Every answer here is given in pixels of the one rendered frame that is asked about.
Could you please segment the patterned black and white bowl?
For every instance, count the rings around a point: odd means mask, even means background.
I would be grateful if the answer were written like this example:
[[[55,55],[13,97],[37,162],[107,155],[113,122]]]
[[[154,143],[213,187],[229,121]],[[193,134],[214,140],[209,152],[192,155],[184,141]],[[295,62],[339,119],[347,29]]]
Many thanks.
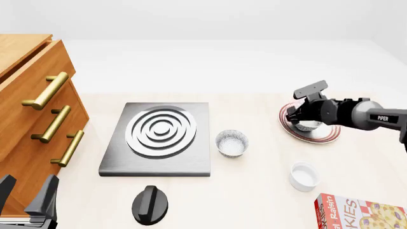
[[[292,124],[296,129],[302,132],[311,132],[318,129],[321,125],[321,121],[292,121]]]
[[[240,131],[224,130],[215,138],[217,150],[227,158],[238,158],[242,156],[249,147],[249,140]]]

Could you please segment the small white ramekin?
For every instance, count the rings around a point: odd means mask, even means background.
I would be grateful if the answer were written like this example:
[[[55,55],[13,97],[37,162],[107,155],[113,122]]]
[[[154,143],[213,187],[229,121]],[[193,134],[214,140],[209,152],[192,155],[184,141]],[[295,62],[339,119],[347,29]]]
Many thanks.
[[[308,162],[296,162],[290,169],[289,182],[301,192],[311,192],[320,181],[317,169]]]

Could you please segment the round black stove knob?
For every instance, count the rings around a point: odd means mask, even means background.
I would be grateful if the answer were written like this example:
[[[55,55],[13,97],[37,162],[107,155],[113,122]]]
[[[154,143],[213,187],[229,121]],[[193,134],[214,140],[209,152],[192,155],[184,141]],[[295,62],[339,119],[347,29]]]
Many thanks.
[[[166,215],[169,202],[166,194],[156,186],[146,186],[132,204],[134,219],[141,225],[150,226],[159,223]]]

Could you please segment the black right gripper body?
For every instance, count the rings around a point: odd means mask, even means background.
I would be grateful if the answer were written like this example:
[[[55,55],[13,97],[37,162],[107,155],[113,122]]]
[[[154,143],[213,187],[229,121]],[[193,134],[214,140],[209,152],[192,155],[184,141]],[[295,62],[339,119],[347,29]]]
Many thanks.
[[[327,100],[326,96],[321,93],[312,93],[302,95],[300,99],[304,99],[304,103],[298,108],[300,110],[298,121],[322,121],[321,108]]]

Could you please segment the flat stove plate with rings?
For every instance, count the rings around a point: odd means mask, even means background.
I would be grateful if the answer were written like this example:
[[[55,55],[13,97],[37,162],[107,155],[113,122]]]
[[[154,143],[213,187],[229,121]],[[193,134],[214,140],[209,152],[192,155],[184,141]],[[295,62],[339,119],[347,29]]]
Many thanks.
[[[210,176],[208,103],[126,103],[100,163],[99,175]]]

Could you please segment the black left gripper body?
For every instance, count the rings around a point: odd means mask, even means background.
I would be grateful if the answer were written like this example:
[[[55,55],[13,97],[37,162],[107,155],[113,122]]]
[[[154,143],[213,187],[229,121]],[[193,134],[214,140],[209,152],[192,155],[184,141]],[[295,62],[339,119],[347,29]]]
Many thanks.
[[[57,214],[29,217],[1,217],[0,229],[56,229]]]

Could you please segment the wooden cabinet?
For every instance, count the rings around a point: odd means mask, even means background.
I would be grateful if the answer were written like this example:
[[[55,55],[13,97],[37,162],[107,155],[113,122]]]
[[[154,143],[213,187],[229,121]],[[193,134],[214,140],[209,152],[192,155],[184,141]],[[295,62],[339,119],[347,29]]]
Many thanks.
[[[40,51],[47,41],[58,40],[49,34],[0,34],[0,85]]]

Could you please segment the plate with red rings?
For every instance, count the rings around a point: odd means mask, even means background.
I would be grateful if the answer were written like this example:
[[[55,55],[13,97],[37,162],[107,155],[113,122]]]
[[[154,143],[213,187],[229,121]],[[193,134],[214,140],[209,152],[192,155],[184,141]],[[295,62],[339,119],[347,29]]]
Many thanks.
[[[301,131],[295,127],[292,123],[287,121],[287,109],[291,106],[296,108],[301,106],[303,101],[292,101],[284,105],[279,111],[279,123],[282,128],[293,137],[300,139],[305,142],[310,142],[314,144],[326,144],[337,140],[341,134],[341,127],[339,125],[322,125],[312,131]]]

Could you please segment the red printed cookie box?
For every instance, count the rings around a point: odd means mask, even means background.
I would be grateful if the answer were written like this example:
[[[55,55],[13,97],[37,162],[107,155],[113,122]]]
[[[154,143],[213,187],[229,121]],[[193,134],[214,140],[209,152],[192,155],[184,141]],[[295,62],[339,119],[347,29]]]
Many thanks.
[[[325,193],[314,206],[319,229],[407,229],[407,207]]]

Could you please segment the small flat plate on stalk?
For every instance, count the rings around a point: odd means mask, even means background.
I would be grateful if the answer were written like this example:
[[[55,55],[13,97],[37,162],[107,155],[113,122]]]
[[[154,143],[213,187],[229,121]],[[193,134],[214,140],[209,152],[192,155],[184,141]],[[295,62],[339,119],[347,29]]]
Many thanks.
[[[324,89],[327,89],[328,84],[325,80],[318,81],[316,83],[312,83],[311,85],[307,85],[300,89],[297,89],[293,93],[293,98],[303,99],[307,98],[309,101],[314,101],[317,99],[325,99],[326,97],[321,94]]]

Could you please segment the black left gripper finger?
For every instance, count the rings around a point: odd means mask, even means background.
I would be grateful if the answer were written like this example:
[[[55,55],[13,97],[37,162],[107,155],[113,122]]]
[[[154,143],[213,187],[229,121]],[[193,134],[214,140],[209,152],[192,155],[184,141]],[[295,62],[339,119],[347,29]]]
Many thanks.
[[[15,183],[16,179],[9,174],[0,179],[0,211],[3,210],[6,200],[14,188]]]
[[[49,175],[34,200],[24,209],[30,217],[56,217],[59,178]]]

